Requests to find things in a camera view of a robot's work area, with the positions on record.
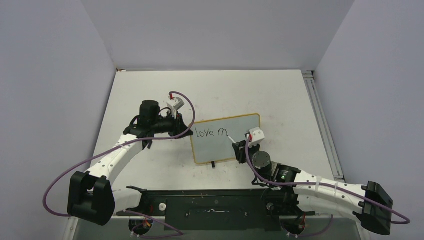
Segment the marker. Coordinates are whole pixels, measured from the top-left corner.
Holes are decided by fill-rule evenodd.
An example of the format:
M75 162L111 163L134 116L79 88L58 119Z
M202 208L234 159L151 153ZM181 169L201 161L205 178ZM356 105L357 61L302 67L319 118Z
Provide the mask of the marker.
M231 142L233 143L233 144L236 144L237 142L236 141L234 141L234 139L232 139L230 136L228 136L228 138L231 140Z

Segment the white table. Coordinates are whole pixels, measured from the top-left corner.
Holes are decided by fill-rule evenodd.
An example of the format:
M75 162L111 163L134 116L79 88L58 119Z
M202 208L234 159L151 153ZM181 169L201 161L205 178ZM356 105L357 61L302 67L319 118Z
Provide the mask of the white table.
M168 92L193 102L196 121L259 113L261 150L274 162L332 179L318 124L300 70L118 72L101 125L95 154L110 149L144 100L166 107ZM190 105L180 112L188 125ZM113 188L148 190L250 189L254 175L236 160L196 165L190 138L155 141L121 172Z

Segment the gray wall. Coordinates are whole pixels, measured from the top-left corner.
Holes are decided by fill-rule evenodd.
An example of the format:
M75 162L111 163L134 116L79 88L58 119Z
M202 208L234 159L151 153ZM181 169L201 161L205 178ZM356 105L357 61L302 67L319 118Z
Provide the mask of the gray wall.
M354 0L81 0L119 68L315 70Z
M423 238L423 10L356 0L315 73L347 181L380 183L412 220L373 239Z
M62 239L42 196L93 154L115 75L79 0L0 2L0 239ZM66 213L69 177L48 203Z

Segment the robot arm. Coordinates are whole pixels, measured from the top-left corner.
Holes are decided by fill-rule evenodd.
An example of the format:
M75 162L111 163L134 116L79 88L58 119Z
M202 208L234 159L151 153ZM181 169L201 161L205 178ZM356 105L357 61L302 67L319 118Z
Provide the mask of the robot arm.
M258 183L259 185L269 184L268 186L271 187L276 183L281 188L285 188L285 192L288 189L291 192L286 193L283 199L265 198L268 211L278 213L278 208L290 206L298 213L317 212L341 216L360 223L362 227L373 233L390 234L391 212L340 190L343 188L392 209L393 200L378 183L369 181L368 186L346 184L273 162L268 153L260 151L259 144L265 139L265 135L259 127L251 129L247 133L246 139L249 142L242 141L232 144L238 162L243 164L248 161L252 170L263 179L264 183Z
M160 115L157 101L146 100L140 114L131 121L107 154L85 172L77 171L70 179L68 214L98 225L105 225L112 215L139 206L143 189L129 186L112 191L112 185L125 166L146 147L150 148L155 134L168 133L169 139L192 136L178 110L184 105L179 97L167 103L167 116Z

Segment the white clip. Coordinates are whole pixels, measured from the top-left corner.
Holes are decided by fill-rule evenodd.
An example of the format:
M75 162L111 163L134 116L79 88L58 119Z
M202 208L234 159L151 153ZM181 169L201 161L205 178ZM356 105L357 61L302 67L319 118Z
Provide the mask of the white clip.
M120 146L122 149L124 149L125 151L128 152L129 147L122 145L122 144L119 144L118 146Z
M323 179L322 176L316 176L316 183L315 183L315 197L318 198L318 189L320 188L320 182Z
M336 192L337 192L337 186L339 185L339 182L336 181L334 184L334 197L336 197Z

